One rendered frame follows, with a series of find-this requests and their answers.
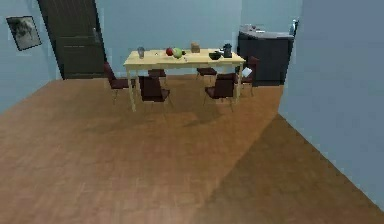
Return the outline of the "dark red chair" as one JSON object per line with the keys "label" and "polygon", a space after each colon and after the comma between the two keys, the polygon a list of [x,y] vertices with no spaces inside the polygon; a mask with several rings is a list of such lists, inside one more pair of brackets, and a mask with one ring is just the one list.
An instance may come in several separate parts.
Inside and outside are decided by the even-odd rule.
{"label": "dark red chair", "polygon": [[209,76],[212,78],[213,76],[217,75],[217,71],[214,68],[197,68],[197,76],[196,78],[199,77],[204,77],[204,76]]}
{"label": "dark red chair", "polygon": [[233,111],[232,98],[234,97],[235,89],[235,74],[218,74],[213,86],[208,86],[204,88],[205,97],[211,99],[228,99],[231,111]]}
{"label": "dark red chair", "polygon": [[136,87],[135,79],[128,80],[127,78],[117,78],[108,62],[104,63],[103,70],[106,78],[108,79],[110,88],[114,91],[113,100],[116,100],[119,90]]}
{"label": "dark red chair", "polygon": [[171,101],[171,91],[163,88],[158,78],[140,76],[139,85],[143,103],[147,103],[153,107],[155,104],[165,105],[165,102],[168,102],[170,106],[173,106]]}
{"label": "dark red chair", "polygon": [[148,75],[152,78],[163,78],[166,79],[166,73],[164,69],[152,69],[148,71]]}
{"label": "dark red chair", "polygon": [[248,58],[247,66],[241,72],[241,87],[244,87],[245,84],[250,85],[250,93],[253,93],[253,78],[257,72],[259,59],[250,56]]}

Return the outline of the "pale yellow dining table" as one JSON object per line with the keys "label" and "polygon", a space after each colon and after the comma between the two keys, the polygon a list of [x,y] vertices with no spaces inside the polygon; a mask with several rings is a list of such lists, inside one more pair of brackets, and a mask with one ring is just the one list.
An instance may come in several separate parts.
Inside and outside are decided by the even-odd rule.
{"label": "pale yellow dining table", "polygon": [[212,60],[209,58],[209,53],[213,52],[213,49],[201,49],[199,53],[192,53],[190,50],[186,50],[186,54],[180,59],[176,59],[172,56],[167,56],[164,50],[149,50],[144,53],[144,57],[140,58],[137,50],[132,51],[124,62],[124,67],[127,73],[128,87],[129,87],[129,99],[131,110],[136,111],[136,103],[134,99],[133,88],[131,85],[131,72],[135,72],[136,90],[139,89],[139,72],[143,70],[151,69],[183,69],[183,68],[207,68],[207,67],[232,67],[237,66],[243,69],[245,60],[238,56],[236,53],[232,54],[231,58],[221,57],[218,60]]}

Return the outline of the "dark grey kitchen counter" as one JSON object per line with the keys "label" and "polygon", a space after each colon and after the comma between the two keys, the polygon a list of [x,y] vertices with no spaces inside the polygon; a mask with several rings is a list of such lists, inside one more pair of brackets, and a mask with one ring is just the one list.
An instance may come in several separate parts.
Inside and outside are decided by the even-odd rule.
{"label": "dark grey kitchen counter", "polygon": [[237,54],[250,64],[251,57],[258,59],[254,86],[283,85],[293,48],[294,37],[288,32],[238,33]]}

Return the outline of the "dark brown room door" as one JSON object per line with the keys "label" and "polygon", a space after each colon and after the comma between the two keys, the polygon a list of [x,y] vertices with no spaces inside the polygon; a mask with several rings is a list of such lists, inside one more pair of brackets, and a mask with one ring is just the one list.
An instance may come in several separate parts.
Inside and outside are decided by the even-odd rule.
{"label": "dark brown room door", "polygon": [[37,0],[63,79],[104,76],[105,48],[95,0]]}

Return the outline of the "framed grey wall picture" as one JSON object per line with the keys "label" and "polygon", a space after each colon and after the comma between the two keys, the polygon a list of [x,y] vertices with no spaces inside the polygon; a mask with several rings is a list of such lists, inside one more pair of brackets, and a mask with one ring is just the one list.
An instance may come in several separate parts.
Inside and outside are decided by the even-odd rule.
{"label": "framed grey wall picture", "polygon": [[32,16],[7,17],[6,22],[19,51],[42,44]]}

